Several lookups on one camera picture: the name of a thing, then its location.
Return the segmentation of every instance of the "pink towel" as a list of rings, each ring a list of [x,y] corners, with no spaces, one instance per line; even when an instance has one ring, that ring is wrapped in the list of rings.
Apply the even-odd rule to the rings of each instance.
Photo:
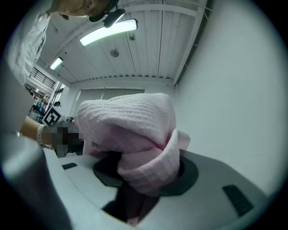
[[[177,177],[179,148],[186,149],[190,142],[178,133],[172,102],[163,93],[82,102],[75,124],[84,133],[83,154],[121,152],[118,174],[149,196],[157,196]]]

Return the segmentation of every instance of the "folded cloth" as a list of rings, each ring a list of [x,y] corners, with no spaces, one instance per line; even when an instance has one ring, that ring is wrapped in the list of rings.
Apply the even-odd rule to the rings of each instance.
[[[179,147],[186,149],[190,138],[178,133],[168,95],[139,93],[84,101],[74,120],[84,134],[83,154],[121,152],[118,174],[137,192],[157,196],[178,176]]]

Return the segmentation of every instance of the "white bracelet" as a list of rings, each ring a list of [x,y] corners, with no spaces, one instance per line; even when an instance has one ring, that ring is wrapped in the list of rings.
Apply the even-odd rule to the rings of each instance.
[[[37,129],[37,142],[41,145],[43,145],[43,141],[42,141],[42,133],[44,130],[44,127],[46,127],[44,124],[39,125],[38,129]]]

